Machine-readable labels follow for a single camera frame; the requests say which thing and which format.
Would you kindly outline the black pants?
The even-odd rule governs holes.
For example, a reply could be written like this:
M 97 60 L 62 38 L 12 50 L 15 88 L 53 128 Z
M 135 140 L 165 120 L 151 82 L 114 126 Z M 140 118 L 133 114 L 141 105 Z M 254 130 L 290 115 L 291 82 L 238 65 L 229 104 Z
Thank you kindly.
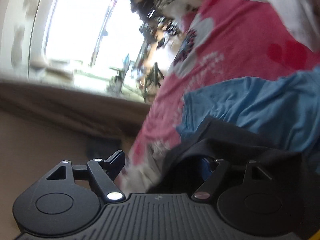
M 202 161 L 223 159 L 230 168 L 211 200 L 227 224 L 241 232 L 308 239 L 319 230 L 319 175 L 301 152 L 281 150 L 264 137 L 214 118 L 165 156 L 149 193 L 193 193 L 202 185 Z

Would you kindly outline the folding stool on balcony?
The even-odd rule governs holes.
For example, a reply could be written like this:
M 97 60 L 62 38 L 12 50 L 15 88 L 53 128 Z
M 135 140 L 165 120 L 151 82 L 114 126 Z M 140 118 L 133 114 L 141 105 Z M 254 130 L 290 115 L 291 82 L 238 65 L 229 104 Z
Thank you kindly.
M 161 87 L 161 80 L 164 80 L 164 75 L 155 62 L 150 71 L 144 76 L 142 97 L 144 102 L 150 102 L 154 99 L 158 89 Z

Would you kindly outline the wheelchair loaded with clothes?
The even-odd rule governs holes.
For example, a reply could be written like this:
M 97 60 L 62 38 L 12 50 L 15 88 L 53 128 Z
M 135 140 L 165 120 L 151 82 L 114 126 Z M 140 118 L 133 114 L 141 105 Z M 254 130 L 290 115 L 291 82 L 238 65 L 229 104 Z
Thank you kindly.
M 143 21 L 139 31 L 149 44 L 157 44 L 157 48 L 165 46 L 168 39 L 158 38 L 158 30 L 164 31 L 169 36 L 181 33 L 179 24 L 184 16 L 198 10 L 182 0 L 129 0 L 131 12 L 138 14 Z

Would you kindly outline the brown curtain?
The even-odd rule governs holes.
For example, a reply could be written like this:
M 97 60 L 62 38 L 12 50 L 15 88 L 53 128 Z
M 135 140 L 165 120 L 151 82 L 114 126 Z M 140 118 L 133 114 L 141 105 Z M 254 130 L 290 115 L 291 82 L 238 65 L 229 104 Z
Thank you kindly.
M 1 80 L 1 109 L 92 136 L 121 138 L 138 134 L 150 106 L 77 89 Z

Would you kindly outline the light blue crumpled garment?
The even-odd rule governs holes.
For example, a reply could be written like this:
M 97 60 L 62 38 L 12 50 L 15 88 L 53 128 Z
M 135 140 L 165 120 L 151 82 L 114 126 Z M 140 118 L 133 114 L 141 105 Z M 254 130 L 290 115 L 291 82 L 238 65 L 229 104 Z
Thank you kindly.
M 276 81 L 241 77 L 184 95 L 182 139 L 207 116 L 262 135 L 282 150 L 319 162 L 319 67 Z

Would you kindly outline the pink floral bedspread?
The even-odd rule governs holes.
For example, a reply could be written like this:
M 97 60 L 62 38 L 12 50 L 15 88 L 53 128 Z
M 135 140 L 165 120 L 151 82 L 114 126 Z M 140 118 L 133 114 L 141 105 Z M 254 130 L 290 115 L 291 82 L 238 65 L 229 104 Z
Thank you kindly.
M 318 63 L 268 3 L 204 0 L 128 153 L 121 191 L 144 193 L 159 179 L 163 158 L 180 143 L 184 94 L 237 77 L 274 80 Z

